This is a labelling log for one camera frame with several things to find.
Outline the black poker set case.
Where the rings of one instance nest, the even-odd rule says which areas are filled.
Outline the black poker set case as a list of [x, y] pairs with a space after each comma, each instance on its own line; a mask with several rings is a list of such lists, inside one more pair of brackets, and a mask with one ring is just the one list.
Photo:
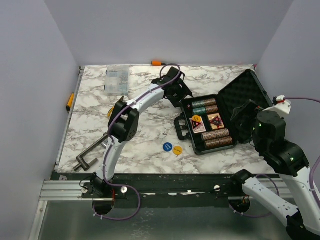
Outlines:
[[[194, 116], [193, 108], [187, 109], [187, 105], [190, 105], [192, 107], [192, 102], [205, 101], [206, 99], [216, 99], [218, 112], [215, 113], [220, 114], [224, 123], [224, 129], [229, 130], [229, 136], [233, 139], [232, 144], [220, 145], [216, 148], [207, 149], [205, 147], [205, 141], [203, 141], [201, 138], [202, 133], [194, 134], [194, 132], [192, 131], [190, 118]], [[258, 80], [256, 73], [251, 69], [246, 69], [217, 94], [209, 94], [195, 98], [183, 99], [181, 101], [182, 106], [180, 106], [182, 112], [174, 120], [174, 126], [178, 139], [181, 141], [190, 140], [193, 151], [196, 155], [205, 155], [234, 148], [237, 144], [240, 143], [237, 141], [237, 130], [231, 123], [233, 110], [235, 108], [241, 107], [248, 100], [256, 102], [260, 107], [262, 107], [262, 110], [265, 110], [272, 106], [272, 102], [267, 95], [267, 92]], [[215, 113], [206, 113], [200, 115], [203, 119], [206, 132], [216, 131], [212, 130], [208, 120], [208, 115]]]

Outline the blue small blind button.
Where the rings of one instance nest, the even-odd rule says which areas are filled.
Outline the blue small blind button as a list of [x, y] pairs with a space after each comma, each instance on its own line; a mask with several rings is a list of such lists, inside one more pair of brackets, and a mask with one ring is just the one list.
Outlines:
[[173, 149], [173, 145], [170, 142], [166, 142], [163, 144], [163, 150], [165, 152], [170, 152]]

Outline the brown 100 chip roll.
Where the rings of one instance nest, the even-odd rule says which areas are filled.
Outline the brown 100 chip roll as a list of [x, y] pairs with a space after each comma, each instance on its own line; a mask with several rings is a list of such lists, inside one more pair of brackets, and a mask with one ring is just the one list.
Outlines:
[[231, 145], [233, 143], [233, 139], [230, 136], [219, 138], [219, 144], [222, 146]]
[[220, 146], [220, 140], [219, 139], [207, 140], [204, 142], [204, 145], [206, 149], [214, 149]]

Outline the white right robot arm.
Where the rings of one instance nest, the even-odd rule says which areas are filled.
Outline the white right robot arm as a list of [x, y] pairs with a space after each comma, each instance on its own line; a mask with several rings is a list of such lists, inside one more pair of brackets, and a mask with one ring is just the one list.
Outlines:
[[259, 179], [243, 169], [230, 178], [230, 191], [246, 194], [278, 218], [293, 240], [320, 238], [320, 192], [314, 182], [317, 161], [310, 167], [300, 146], [285, 139], [285, 116], [290, 114], [291, 100], [285, 96], [274, 99], [273, 106], [258, 107], [252, 100], [234, 109], [231, 122], [249, 130], [254, 148], [279, 175], [290, 191], [295, 204], [282, 199], [265, 187]]

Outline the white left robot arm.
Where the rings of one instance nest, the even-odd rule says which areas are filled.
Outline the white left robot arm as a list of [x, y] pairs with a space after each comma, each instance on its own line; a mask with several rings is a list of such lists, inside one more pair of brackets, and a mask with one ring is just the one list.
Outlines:
[[122, 99], [116, 102], [108, 122], [107, 144], [101, 167], [90, 178], [93, 191], [99, 197], [107, 197], [111, 188], [120, 187], [110, 183], [110, 180], [115, 175], [115, 168], [125, 145], [138, 131], [140, 115], [162, 99], [169, 100], [178, 108], [185, 97], [193, 95], [184, 83], [185, 76], [178, 64], [166, 64], [160, 70], [159, 77], [151, 81], [145, 92], [128, 102]]

